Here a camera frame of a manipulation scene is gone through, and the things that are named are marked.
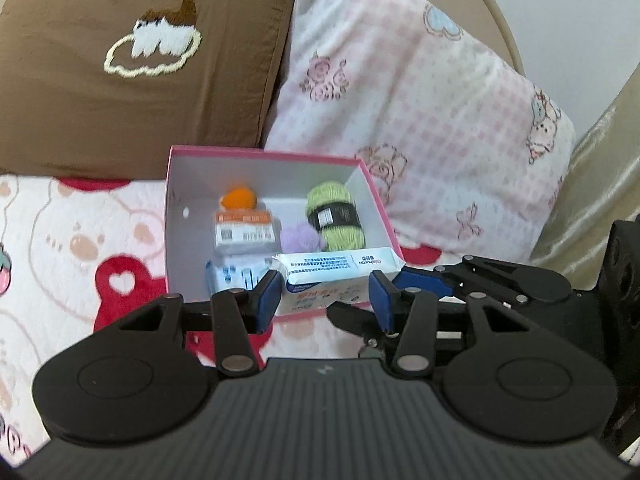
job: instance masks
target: pink checkered pillowcase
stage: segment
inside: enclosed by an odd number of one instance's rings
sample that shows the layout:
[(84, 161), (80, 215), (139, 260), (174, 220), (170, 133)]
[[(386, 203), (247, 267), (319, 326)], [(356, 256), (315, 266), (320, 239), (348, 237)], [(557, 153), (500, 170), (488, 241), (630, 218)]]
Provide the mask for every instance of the pink checkered pillowcase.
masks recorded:
[(267, 150), (359, 156), (401, 239), (524, 261), (574, 128), (426, 0), (296, 0)]

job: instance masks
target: yarn label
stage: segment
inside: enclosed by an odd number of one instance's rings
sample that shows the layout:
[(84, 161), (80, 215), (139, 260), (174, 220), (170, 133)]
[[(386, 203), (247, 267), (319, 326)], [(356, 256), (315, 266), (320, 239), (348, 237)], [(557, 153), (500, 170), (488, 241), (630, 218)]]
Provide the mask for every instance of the yarn label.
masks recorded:
[(309, 214), (308, 220), (316, 231), (326, 227), (361, 227), (355, 206), (348, 202), (321, 205)]

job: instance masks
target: cartoon sheep print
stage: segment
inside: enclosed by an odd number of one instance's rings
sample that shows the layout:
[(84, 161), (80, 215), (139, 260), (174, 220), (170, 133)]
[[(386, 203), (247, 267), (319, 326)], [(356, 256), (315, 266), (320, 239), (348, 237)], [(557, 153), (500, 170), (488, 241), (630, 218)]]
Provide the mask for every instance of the cartoon sheep print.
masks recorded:
[[(104, 71), (107, 74), (117, 74), (124, 78), (139, 75), (157, 76), (171, 74), (182, 68), (187, 60), (196, 53), (202, 40), (202, 35), (196, 30), (198, 11), (194, 0), (182, 0), (177, 10), (149, 9), (136, 20), (132, 34), (127, 34), (114, 43), (107, 52), (104, 60)], [(156, 66), (143, 65), (137, 68), (114, 64), (116, 50), (125, 43), (132, 43), (131, 59), (140, 55), (147, 58), (159, 51), (162, 56), (178, 58), (170, 63), (160, 63)]]
[(550, 153), (556, 145), (558, 121), (562, 116), (560, 108), (554, 106), (542, 90), (536, 90), (531, 103), (533, 124), (527, 136), (529, 164), (533, 164), (545, 153)]

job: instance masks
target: green yarn ball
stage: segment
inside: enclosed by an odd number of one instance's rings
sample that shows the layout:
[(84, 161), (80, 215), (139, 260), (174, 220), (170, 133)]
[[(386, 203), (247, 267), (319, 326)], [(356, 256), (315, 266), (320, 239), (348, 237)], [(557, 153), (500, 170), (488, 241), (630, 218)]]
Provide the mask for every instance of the green yarn ball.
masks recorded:
[[(306, 216), (312, 211), (331, 202), (353, 204), (351, 194), (340, 182), (323, 182), (306, 196)], [(322, 238), (326, 241), (326, 251), (349, 251), (363, 249), (364, 232), (359, 227), (329, 226), (322, 229)]]

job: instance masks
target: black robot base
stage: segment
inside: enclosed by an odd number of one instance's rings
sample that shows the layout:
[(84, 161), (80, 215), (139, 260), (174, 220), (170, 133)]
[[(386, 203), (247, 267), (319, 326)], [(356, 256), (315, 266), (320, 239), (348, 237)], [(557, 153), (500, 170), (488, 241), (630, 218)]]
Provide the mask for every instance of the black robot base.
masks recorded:
[[(472, 255), (393, 282), (375, 271), (372, 311), (327, 311), (363, 338), (357, 359), (258, 368), (248, 334), (280, 301), (275, 271), (205, 303), (157, 298), (39, 370), (51, 441), (0, 478), (636, 478), (616, 453), (638, 428), (639, 241), (640, 225), (614, 224), (591, 291)], [(216, 368), (184, 350), (203, 330)]]

